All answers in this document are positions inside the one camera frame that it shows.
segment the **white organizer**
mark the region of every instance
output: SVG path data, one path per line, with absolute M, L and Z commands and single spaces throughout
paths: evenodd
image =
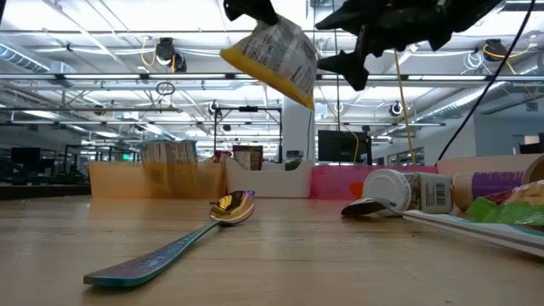
M 229 192 L 254 190 L 256 197 L 308 198 L 312 161 L 303 161 L 297 169 L 286 171 L 286 165 L 263 163 L 261 171 L 248 171 L 234 159 L 227 159 Z

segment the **wooden tabletop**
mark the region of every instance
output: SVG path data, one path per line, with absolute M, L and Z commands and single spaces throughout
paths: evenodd
M 0 304 L 542 305 L 544 260 L 402 218 L 341 218 L 343 201 L 261 200 L 146 285 L 88 272 L 208 222 L 207 201 L 0 201 Z

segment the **purple label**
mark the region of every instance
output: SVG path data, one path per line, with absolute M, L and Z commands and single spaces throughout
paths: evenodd
M 510 190 L 522 184 L 522 172 L 475 173 L 473 175 L 473 197 L 487 196 Z

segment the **orange bin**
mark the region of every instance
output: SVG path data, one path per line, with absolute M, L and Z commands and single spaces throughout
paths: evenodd
M 225 195 L 224 165 L 167 162 L 92 162 L 91 190 L 96 198 L 218 199 Z

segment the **white bottle cap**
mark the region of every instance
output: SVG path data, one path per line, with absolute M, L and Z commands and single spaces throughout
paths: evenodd
M 390 200 L 396 204 L 395 211 L 403 212 L 411 202 L 411 186 L 406 177 L 394 170 L 380 169 L 365 179 L 363 197 Z

